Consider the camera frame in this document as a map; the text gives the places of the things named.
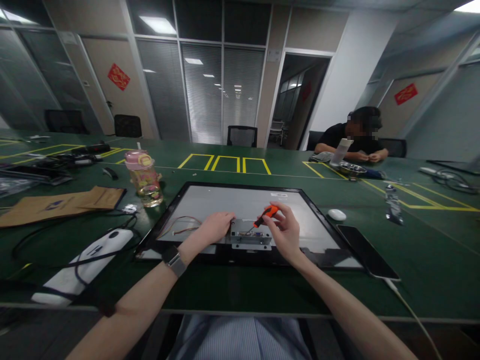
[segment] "hand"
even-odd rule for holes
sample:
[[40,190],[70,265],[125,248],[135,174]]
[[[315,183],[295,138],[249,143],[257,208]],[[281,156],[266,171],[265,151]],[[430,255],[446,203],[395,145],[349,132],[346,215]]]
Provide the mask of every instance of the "hand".
[[380,154],[373,153],[368,156],[368,160],[371,163],[378,163],[380,160],[382,160],[382,157],[380,156]]
[[281,214],[277,212],[273,216],[278,221],[274,221],[266,215],[263,216],[263,221],[270,229],[280,254],[285,260],[292,263],[302,253],[300,251],[300,225],[295,219],[292,209],[283,202],[271,201],[270,204],[278,207]]
[[348,153],[348,160],[356,161],[359,163],[364,163],[369,160],[369,156],[365,155],[361,152],[349,152]]
[[204,247],[216,243],[227,234],[232,219],[235,219],[233,212],[214,212],[209,215],[194,233],[197,241],[202,242]]

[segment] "screwdriver handle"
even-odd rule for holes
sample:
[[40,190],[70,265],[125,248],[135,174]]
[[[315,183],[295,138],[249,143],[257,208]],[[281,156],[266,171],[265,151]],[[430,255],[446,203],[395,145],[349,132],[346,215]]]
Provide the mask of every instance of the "screwdriver handle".
[[271,205],[271,206],[267,207],[263,211],[261,216],[258,218],[258,220],[253,223],[253,226],[255,228],[258,228],[260,225],[262,225],[265,222],[264,219],[263,219],[264,215],[268,216],[269,218],[272,218],[277,213],[278,210],[279,210],[279,208],[276,207],[275,205]]

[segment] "wristwatch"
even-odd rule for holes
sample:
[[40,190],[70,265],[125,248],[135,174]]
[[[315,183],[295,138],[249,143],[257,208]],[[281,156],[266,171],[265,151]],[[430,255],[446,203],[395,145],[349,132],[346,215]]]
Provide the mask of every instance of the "wristwatch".
[[180,258],[180,253],[175,246],[171,246],[167,250],[165,250],[161,254],[161,258],[163,262],[170,269],[172,269],[177,278],[179,278],[185,272],[185,270],[187,270],[187,266]]

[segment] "black office chair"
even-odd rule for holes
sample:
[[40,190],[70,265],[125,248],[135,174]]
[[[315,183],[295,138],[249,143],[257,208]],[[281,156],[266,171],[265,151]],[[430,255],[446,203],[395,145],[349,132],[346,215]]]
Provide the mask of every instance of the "black office chair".
[[407,156],[407,141],[405,139],[379,138],[380,146],[388,150],[388,156],[392,158],[404,158]]
[[307,151],[315,150],[315,146],[317,146],[323,134],[324,134],[324,131],[310,131],[308,133],[308,143],[306,145],[306,150]]
[[115,124],[115,136],[123,138],[142,137],[142,124],[138,116],[117,114],[113,118],[113,122]]
[[229,146],[257,147],[256,127],[230,125],[228,127],[228,138],[226,144]]
[[45,110],[45,122],[54,133],[90,134],[80,110]]

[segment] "brown paper bag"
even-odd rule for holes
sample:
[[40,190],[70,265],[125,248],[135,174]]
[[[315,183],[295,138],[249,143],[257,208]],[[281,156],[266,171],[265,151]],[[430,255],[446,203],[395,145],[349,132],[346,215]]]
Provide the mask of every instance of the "brown paper bag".
[[125,189],[95,186],[90,191],[54,196],[26,196],[0,216],[0,228],[74,216],[95,210],[112,210]]

